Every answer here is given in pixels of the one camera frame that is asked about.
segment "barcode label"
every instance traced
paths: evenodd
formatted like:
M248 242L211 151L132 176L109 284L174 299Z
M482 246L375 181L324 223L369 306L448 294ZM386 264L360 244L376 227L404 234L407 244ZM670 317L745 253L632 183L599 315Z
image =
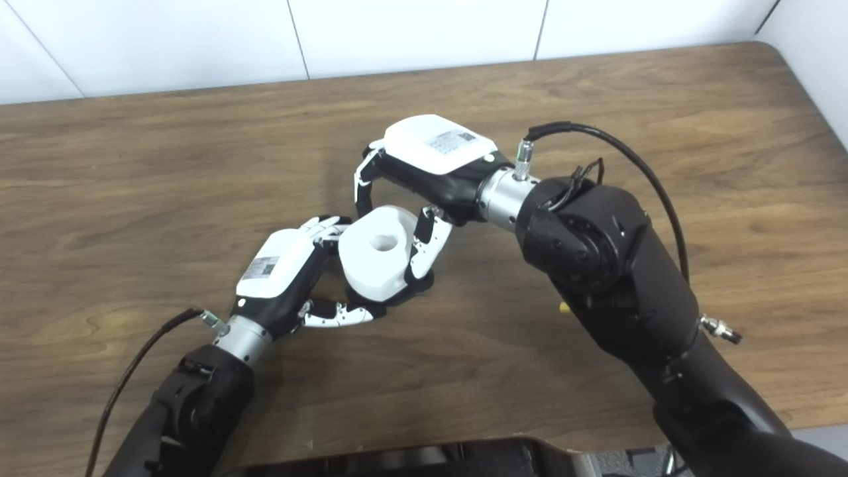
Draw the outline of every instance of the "barcode label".
M260 256L254 258L250 262L250 267L242 275L242 280L250 280L252 278L268 278L271 272L274 271L276 263L280 260L279 256Z
M468 131L453 129L431 137L424 144L436 149L440 154L450 154L468 143L477 141L477 136Z

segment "wire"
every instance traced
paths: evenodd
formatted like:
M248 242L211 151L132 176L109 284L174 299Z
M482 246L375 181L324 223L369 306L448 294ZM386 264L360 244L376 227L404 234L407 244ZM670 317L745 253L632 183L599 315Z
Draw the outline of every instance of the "wire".
M604 183L604 158L599 157L598 160L589 164L585 168L583 168L583 166L577 166L577 169L572 173L572 181L568 185L568 189L562 193L562 196L555 203L548 206L548 210L556 212L560 209L560 207L565 205L572 195L580 190L583 186L583 181L586 180L586 177L596 166L598 167L598 179L595 183L598 185Z
M548 124L543 124L541 126L531 127L527 132L527 135L524 137L525 141L536 141L542 137L550 136L551 134L556 134L559 132L582 132L584 134L588 134L589 136L594 136L608 144L612 147L618 149L619 152L624 154L630 162L636 166L645 178L648 179L650 185L656 191L656 195L660 198L662 202L662 207L666 210L666 214L668 215L668 221L672 224L672 231L674 232L674 240L677 243L678 247L678 259L680 262L680 273L683 274L683 278L685 278L686 282L689 282L689 254L686 251L686 240L683 238L683 227L680 225L680 219L678 218L677 212L674 210L674 205L672 204L671 198L668 196L665 188L662 187L662 183L660 182L659 177L650 169L648 164L639 157L638 154L633 152L625 143L619 141L611 134L601 131L597 127L588 126L585 124L580 124L576 122L570 121L558 121L551 122Z
M159 338L165 336L166 333L176 328L177 326L187 322L188 320L199 316L203 313L203 310L196 310L194 308L189 308L179 315L171 318L162 328L156 330L156 333L150 337L147 343L142 346L142 349L138 351L136 357L132 358L132 362L130 362L130 366L126 367L124 374L118 380L118 384L114 387L112 391L112 395L109 397L109 400L106 401L106 407L103 409L103 414L100 416L100 422L98 423L98 429L94 433L94 442L92 443L92 453L88 456L88 465L86 466L86 477L92 477L94 474L94 464L97 463L98 460L98 452L100 451L100 443L103 440L103 432L106 430L106 423L109 421L109 415L112 413L112 408L116 401L118 401L118 396L120 396L120 392L124 390L124 386L126 386L127 381L130 380L132 373L138 367L138 363L142 361L144 355L148 354L150 348L159 341Z

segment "black arm segment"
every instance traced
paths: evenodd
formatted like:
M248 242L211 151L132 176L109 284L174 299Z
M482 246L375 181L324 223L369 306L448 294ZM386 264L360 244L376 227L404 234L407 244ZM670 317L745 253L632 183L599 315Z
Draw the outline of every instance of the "black arm segment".
M188 353L153 393L103 475L211 475L253 394L254 372L241 360L212 345Z
M569 184L547 179L525 200L516 224L524 258L633 370L695 475L848 475L847 462L794 440L700 331L697 299L636 199L589 183L548 210Z

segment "white spool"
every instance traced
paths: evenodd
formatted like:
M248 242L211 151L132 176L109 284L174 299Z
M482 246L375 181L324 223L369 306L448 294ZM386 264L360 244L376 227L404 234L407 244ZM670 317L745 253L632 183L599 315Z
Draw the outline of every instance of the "white spool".
M385 301L406 286L404 272L416 220L406 209L384 205L344 231L338 240L338 255L344 276L356 293L368 300Z

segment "wood grain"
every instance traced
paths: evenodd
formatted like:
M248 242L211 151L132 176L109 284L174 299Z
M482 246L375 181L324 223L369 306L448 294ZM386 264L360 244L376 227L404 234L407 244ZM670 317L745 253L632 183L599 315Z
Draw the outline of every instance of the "wood grain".
M570 119L639 151L666 184L719 344L793 428L848 422L846 154L770 47L736 44L0 108L0 474L79 475L115 380L169 316L225 312L267 235L353 214L351 174L386 126L437 113L510 154ZM534 173L599 155L671 234L644 179L603 143L556 137ZM421 204L388 184L375 201ZM662 440L650 400L496 227L456 230L437 285L375 323L306 330L259 365L221 467L529 435L590 451ZM336 274L320 283L339 295ZM162 340L115 409L113 455L155 385L209 340Z

